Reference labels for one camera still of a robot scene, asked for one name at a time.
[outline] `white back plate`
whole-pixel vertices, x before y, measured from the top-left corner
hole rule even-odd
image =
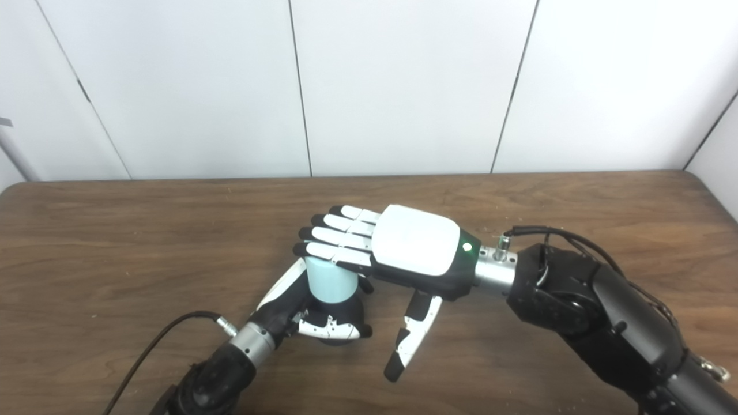
[[[389,205],[372,235],[374,258],[401,270],[442,275],[454,260],[460,232],[451,219]]]

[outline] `white wall panel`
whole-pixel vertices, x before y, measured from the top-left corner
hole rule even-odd
[[[736,1],[541,0],[494,172],[683,168],[737,71]]]
[[[738,100],[725,112],[687,171],[702,179],[738,220]]]
[[[41,0],[133,178],[309,174],[287,0]]]
[[[313,173],[488,173],[534,0],[293,0]]]
[[[0,149],[0,193],[15,183],[25,182],[21,173],[15,168],[15,165],[8,158],[4,151]]]
[[[34,179],[128,179],[34,1],[0,0],[0,117]]]

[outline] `light blue cylinder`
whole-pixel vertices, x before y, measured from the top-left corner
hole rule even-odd
[[[359,286],[359,276],[344,270],[330,261],[306,257],[308,284],[313,296],[323,303],[340,303],[348,300]]]

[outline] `wood grain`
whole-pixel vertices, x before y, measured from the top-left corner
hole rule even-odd
[[[242,323],[314,213],[390,203],[453,218],[487,244],[513,224],[581,233],[672,307],[695,351],[738,371],[738,227],[681,171],[27,183],[0,197],[0,413],[99,413],[176,316],[211,309]],[[442,306],[391,384],[382,370],[411,292],[374,285],[374,337],[287,340],[238,414],[635,413],[556,335],[474,292]],[[115,413],[147,414],[224,340],[211,323],[175,329]]]

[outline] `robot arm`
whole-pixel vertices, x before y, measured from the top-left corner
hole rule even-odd
[[[506,298],[521,320],[558,333],[603,381],[649,414],[738,414],[738,402],[714,381],[725,379],[727,371],[691,353],[666,306],[576,234],[517,227],[491,248],[450,219],[398,205],[381,214],[338,206],[312,222],[300,231],[306,242],[295,246],[297,255],[416,290],[384,371],[389,380],[396,381],[409,363],[441,301],[478,287]],[[546,235],[547,243],[508,251],[512,236],[529,234]],[[550,234],[580,252],[550,247]]]
[[[178,386],[162,396],[151,415],[230,414],[259,366],[295,333],[326,342],[371,336],[371,328],[364,324],[363,306],[355,295],[359,277],[334,268],[315,258],[299,258],[267,292],[241,330],[226,324],[230,341],[194,365]],[[313,281],[308,277],[311,272]],[[321,301],[329,296],[333,303]]]

